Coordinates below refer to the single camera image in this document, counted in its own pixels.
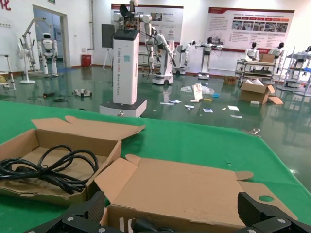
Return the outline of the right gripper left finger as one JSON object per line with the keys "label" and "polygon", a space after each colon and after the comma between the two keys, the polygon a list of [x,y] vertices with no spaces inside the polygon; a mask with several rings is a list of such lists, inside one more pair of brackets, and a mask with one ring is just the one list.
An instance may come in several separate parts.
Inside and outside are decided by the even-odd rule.
{"label": "right gripper left finger", "polygon": [[91,233],[104,216],[104,192],[96,192],[86,202],[71,205],[62,215],[26,230],[27,233]]}

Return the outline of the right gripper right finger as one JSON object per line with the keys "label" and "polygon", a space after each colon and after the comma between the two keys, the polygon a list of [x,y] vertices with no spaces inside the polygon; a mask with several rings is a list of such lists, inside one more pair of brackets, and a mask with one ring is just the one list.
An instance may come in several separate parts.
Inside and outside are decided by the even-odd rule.
{"label": "right gripper right finger", "polygon": [[238,194],[238,214],[245,227],[238,233],[311,233],[311,227],[278,207],[259,203],[245,192]]}

